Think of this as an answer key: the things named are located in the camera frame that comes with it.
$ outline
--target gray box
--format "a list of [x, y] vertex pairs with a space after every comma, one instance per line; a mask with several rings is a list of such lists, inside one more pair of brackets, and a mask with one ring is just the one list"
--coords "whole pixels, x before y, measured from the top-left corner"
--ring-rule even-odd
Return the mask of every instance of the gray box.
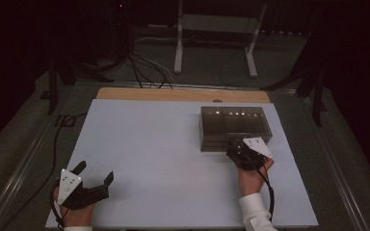
[[272, 137], [261, 107], [201, 107], [199, 137], [202, 152], [226, 152], [230, 137]]

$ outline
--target black cable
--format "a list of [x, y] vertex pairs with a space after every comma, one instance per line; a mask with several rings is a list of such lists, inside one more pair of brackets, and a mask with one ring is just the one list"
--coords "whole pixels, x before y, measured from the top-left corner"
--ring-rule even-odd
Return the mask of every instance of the black cable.
[[65, 216], [67, 215], [68, 211], [70, 211], [69, 208], [67, 208], [66, 212], [62, 215], [62, 218], [65, 218]]
[[136, 66], [135, 66], [135, 64], [134, 64], [133, 59], [131, 58], [131, 56], [130, 56], [129, 54], [128, 54], [127, 58], [128, 58], [128, 60], [130, 60], [130, 61], [131, 61], [131, 64], [132, 64], [132, 66], [133, 66], [133, 70], [134, 70], [134, 74], [135, 74], [135, 78], [137, 79], [137, 82], [138, 82], [138, 84], [140, 85], [140, 88], [143, 88], [143, 84], [141, 83], [141, 80], [140, 80], [140, 78], [138, 77], [137, 69], [136, 69]]
[[[138, 62], [136, 60], [132, 60], [134, 63], [138, 63], [138, 64], [143, 64], [141, 62]], [[136, 66], [136, 65], [130, 65], [130, 64], [127, 64], [128, 66], [132, 67], [132, 68], [135, 68], [136, 71], [138, 71], [138, 73], [141, 75], [141, 77], [145, 78], [146, 80], [149, 81], [149, 87], [151, 88], [151, 86], [154, 86], [155, 88], [158, 88], [155, 83], [153, 83], [152, 80], [150, 80], [149, 78], [147, 78], [142, 72], [141, 70]]]
[[54, 199], [54, 196], [53, 196], [54, 191], [56, 190], [56, 188], [59, 187], [59, 185], [60, 185], [60, 180], [57, 179], [56, 182], [52, 185], [52, 188], [50, 189], [49, 201], [50, 201], [50, 208], [53, 212], [53, 215], [56, 218], [56, 221], [58, 222], [58, 228], [60, 230], [63, 230], [64, 227], [65, 227], [65, 224], [63, 223], [63, 218], [57, 212], [57, 209], [55, 207], [55, 199]]
[[142, 60], [150, 63], [151, 65], [153, 65], [155, 67], [156, 70], [158, 70], [158, 72], [161, 73], [161, 75], [163, 76], [164, 80], [163, 80], [162, 84], [158, 87], [158, 89], [161, 89], [166, 82], [168, 82], [168, 84], [172, 88], [172, 85], [171, 85], [170, 81], [168, 80], [167, 76], [164, 74], [164, 72], [155, 63], [150, 62], [149, 60], [147, 60], [147, 59], [143, 58], [142, 56], [140, 56], [139, 54], [135, 53], [134, 51], [130, 51], [130, 53], [133, 54], [133, 55], [135, 55], [136, 57], [138, 57], [138, 58], [140, 58], [140, 59], [142, 59]]
[[269, 188], [269, 195], [270, 195], [269, 212], [271, 214], [270, 221], [272, 221], [273, 211], [275, 209], [275, 191], [273, 190], [272, 186], [270, 185], [270, 180], [269, 180], [269, 175], [267, 174], [267, 169], [264, 165], [263, 165], [263, 167], [265, 169], [266, 176], [264, 176], [263, 173], [261, 173], [261, 171], [259, 169], [257, 170], [257, 173], [259, 173], [259, 175], [263, 178], [264, 182], [266, 183], [267, 187]]
[[54, 149], [53, 149], [53, 163], [52, 163], [52, 167], [50, 169], [50, 172], [49, 174], [47, 175], [47, 177], [44, 179], [43, 183], [41, 183], [40, 187], [29, 197], [29, 199], [26, 200], [26, 202], [19, 208], [16, 210], [16, 212], [14, 212], [14, 214], [8, 219], [8, 221], [2, 226], [2, 228], [0, 229], [0, 231], [3, 231], [5, 230], [5, 228], [8, 227], [8, 225], [17, 217], [17, 215], [20, 214], [20, 212], [26, 208], [26, 206], [29, 205], [29, 203], [40, 193], [40, 191], [43, 189], [43, 187], [46, 185], [46, 183], [49, 181], [50, 177], [53, 175], [53, 172], [55, 170], [55, 167], [56, 167], [56, 162], [57, 162], [57, 138], [60, 134], [60, 131], [62, 130], [62, 128], [65, 126], [65, 124], [67, 124], [68, 122], [70, 122], [72, 119], [75, 119], [76, 117], [79, 117], [79, 116], [86, 116], [87, 114], [80, 114], [80, 115], [73, 115], [71, 117], [69, 117], [68, 119], [65, 119], [60, 125], [59, 125], [59, 128], [56, 132], [56, 135], [55, 135], [55, 138], [54, 138]]
[[154, 67], [154, 66], [152, 66], [152, 65], [150, 65], [150, 64], [145, 64], [145, 63], [142, 63], [142, 62], [140, 62], [140, 61], [136, 61], [136, 60], [134, 60], [134, 62], [135, 62], [135, 63], [137, 63], [137, 64], [141, 64], [141, 65], [144, 65], [144, 66], [146, 66], [146, 67], [148, 67], [148, 68], [151, 68], [151, 69], [156, 70], [156, 69], [155, 69], [155, 67]]

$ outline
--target black controller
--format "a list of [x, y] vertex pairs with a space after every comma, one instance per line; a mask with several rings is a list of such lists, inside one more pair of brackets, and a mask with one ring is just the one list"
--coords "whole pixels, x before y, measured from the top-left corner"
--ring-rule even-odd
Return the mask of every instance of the black controller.
[[226, 155], [243, 170], [259, 170], [266, 162], [265, 156], [251, 150], [240, 137], [229, 138]]

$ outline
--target white table surface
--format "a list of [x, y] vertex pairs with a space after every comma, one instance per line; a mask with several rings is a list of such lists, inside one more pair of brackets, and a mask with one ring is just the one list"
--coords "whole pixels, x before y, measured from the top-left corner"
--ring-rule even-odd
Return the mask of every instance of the white table surface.
[[[263, 107], [273, 137], [275, 227], [318, 225], [273, 104], [95, 99], [67, 169], [87, 162], [84, 187], [115, 180], [92, 225], [119, 229], [241, 228], [237, 170], [222, 152], [200, 152], [201, 106]], [[266, 185], [261, 192], [269, 206]], [[46, 227], [57, 227], [52, 214]]]

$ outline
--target floor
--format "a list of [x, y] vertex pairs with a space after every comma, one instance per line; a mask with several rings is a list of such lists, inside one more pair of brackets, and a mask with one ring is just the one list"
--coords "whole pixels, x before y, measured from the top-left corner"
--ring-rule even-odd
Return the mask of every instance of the floor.
[[[165, 34], [164, 39], [147, 35], [137, 38], [134, 51], [163, 66], [165, 77], [150, 67], [151, 63], [131, 54], [148, 79], [140, 77], [145, 88], [155, 88], [152, 83], [159, 86], [167, 78], [173, 88], [179, 89], [258, 90], [286, 77], [305, 45], [305, 38], [260, 35], [253, 50], [258, 77], [252, 78], [240, 41], [221, 42], [207, 39], [212, 37], [210, 34], [191, 34], [192, 39], [185, 42], [182, 73], [173, 74], [172, 33]], [[47, 115], [48, 102], [40, 100], [48, 89], [47, 73], [37, 80], [36, 92], [0, 134], [0, 227], [8, 224], [5, 230], [47, 230], [44, 225], [50, 210], [50, 185], [67, 165], [84, 123], [84, 117], [79, 116], [74, 126], [59, 128], [58, 116], [86, 113], [102, 87], [139, 87], [132, 65], [126, 60], [104, 73], [115, 80], [110, 84], [98, 83], [76, 71], [78, 81], [74, 86], [60, 88], [59, 105], [52, 116]], [[310, 116], [311, 97], [298, 98], [294, 94], [299, 83], [268, 93], [319, 220], [319, 226], [302, 230], [370, 230], [370, 167], [357, 140], [328, 89], [323, 95], [327, 109], [322, 113], [323, 127], [317, 127]], [[40, 189], [46, 178], [48, 183]]]

